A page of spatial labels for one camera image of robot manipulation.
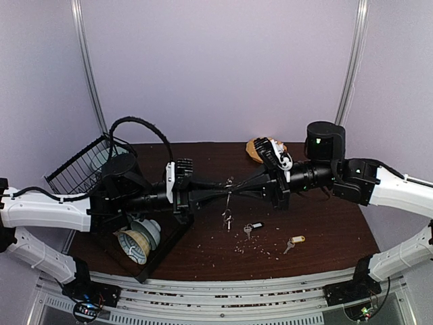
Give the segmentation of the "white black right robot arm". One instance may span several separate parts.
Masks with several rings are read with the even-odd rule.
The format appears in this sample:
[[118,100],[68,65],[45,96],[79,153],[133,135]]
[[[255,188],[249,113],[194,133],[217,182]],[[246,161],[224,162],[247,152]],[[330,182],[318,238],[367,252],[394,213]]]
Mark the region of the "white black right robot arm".
[[[287,151],[267,138],[254,141],[263,165],[251,178],[229,186],[231,195],[269,199],[275,208],[288,207],[290,195],[311,189],[360,204],[392,207],[432,217],[432,183],[401,174],[369,158],[345,157],[344,127],[327,121],[306,128],[306,161],[294,162]],[[339,305],[382,291],[381,282],[432,259],[432,224],[391,249],[357,262],[352,279],[324,288],[328,305]]]

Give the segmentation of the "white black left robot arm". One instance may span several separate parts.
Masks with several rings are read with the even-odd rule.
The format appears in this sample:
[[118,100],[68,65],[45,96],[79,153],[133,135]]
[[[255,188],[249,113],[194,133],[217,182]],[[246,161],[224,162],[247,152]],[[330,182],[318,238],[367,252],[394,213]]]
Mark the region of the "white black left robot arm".
[[132,153],[108,157],[88,193],[54,195],[42,188],[17,190],[1,180],[1,250],[51,275],[65,294],[90,301],[100,285],[85,261],[35,238],[30,226],[112,233],[124,253],[143,266],[146,280],[193,222],[193,212],[232,195],[230,183],[193,176],[190,160],[169,162],[166,177],[150,183]]

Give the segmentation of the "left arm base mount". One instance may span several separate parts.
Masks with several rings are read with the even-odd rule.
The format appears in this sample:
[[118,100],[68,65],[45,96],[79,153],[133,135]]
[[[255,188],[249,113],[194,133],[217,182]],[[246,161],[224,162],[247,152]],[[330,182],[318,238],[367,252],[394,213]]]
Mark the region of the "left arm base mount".
[[104,307],[116,307],[120,298],[121,287],[90,282],[84,284],[60,284],[62,294],[73,303],[72,315],[80,324],[95,321]]

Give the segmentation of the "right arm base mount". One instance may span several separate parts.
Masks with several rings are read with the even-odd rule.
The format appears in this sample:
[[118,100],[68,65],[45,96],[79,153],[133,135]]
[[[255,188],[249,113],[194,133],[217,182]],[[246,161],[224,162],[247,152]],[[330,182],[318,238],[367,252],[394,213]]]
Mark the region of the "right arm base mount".
[[328,284],[323,288],[327,306],[340,305],[344,315],[352,322],[366,322],[379,309],[378,295],[382,292],[379,283],[349,280]]

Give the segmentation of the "silver key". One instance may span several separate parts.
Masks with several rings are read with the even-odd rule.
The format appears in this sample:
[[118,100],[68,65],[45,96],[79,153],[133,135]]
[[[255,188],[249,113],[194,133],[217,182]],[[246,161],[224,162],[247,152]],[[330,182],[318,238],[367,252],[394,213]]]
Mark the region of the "silver key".
[[231,231],[231,224],[233,222],[233,215],[231,213],[230,209],[225,209],[222,213],[223,218],[223,228],[227,230],[228,232]]

